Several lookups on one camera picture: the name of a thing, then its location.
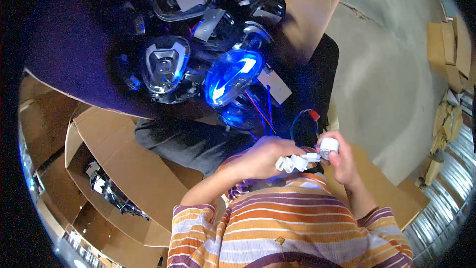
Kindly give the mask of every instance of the blue led light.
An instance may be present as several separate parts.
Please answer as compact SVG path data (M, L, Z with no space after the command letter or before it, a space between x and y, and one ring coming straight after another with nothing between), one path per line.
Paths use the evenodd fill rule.
M213 107L229 104L261 72L264 62L257 52L232 50L216 60L205 80L205 99Z

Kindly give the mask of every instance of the cable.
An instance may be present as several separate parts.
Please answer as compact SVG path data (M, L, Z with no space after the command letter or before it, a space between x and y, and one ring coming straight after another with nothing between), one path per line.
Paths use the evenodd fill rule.
M271 112L271 93L269 92L269 90L271 89L271 87L269 85L266 85L266 88L268 89L268 109L269 109L269 122L271 123L271 125L273 124L273 115L272 115L272 112Z
M198 23L196 23L193 27L192 27L192 30L191 30L191 33L192 33L192 37L193 35L195 35L195 31L197 30L197 28L200 26L200 24L202 24L203 21L200 21Z
M263 130L264 130L265 135L268 135L268 129L266 128L267 125L266 125L266 122L265 122L265 119L263 118L263 116L261 116L261 124L263 125Z
M258 138L252 132L249 132L249 134L253 137L253 139L258 140Z
M255 103L255 101L253 100L253 98L251 98L251 95L249 95L248 93L248 90L245 90L245 93L246 95L248 96L249 100L251 101L251 103L255 106L256 110L258 110L259 114L261 116L263 116L263 118L265 119L266 123L269 124L269 126L271 127L271 129L273 130L273 132L276 134L276 130L274 129L274 127L271 125L271 123L269 123L269 120L266 118L266 116L263 114L263 112L261 111L261 109L258 107L258 105Z
M294 118L293 124L291 125L291 130L290 130L291 140L294 141L294 124L296 124L296 122L298 121L298 119L299 119L299 117L301 116L302 113L308 112L308 111L312 111L312 109L302 110L302 111L299 112L299 114Z

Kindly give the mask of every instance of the red wire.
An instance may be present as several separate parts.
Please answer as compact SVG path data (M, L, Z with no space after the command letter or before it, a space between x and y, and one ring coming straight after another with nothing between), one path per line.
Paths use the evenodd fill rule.
M195 27L197 27L200 23L203 23L203 21L200 21L198 23L196 23L193 27L192 27L192 31L195 29Z
M245 93L246 95L248 96L249 100L251 101L251 103L255 106L256 110L258 110L258 113L263 116L263 119L265 119L266 123L269 124L269 126L271 127L271 129L274 131L274 133L276 134L276 131L274 130L273 126L271 125L271 123L269 123L269 121L266 119L266 116L263 115L263 113L261 113L261 111L259 110L258 106L255 104L255 101L251 98L251 96L249 95L248 91L245 90Z

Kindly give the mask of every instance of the person's right hand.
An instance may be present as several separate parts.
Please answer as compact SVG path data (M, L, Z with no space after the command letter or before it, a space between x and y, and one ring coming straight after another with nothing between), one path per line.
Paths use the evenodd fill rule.
M321 135L316 146L319 153L319 146L322 139L334 138L339 142L339 152L329 153L330 164L334 166L334 179L344 186L351 186L360 181L360 176L357 173L357 168L354 163L354 157L350 145L342 137L338 130L330 131Z

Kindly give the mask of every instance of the concrete floor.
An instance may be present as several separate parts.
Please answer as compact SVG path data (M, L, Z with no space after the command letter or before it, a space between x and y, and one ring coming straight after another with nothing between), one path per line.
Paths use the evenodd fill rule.
M342 134L395 184L428 154L447 83L426 60L438 0L341 0L326 33L340 50L332 93Z

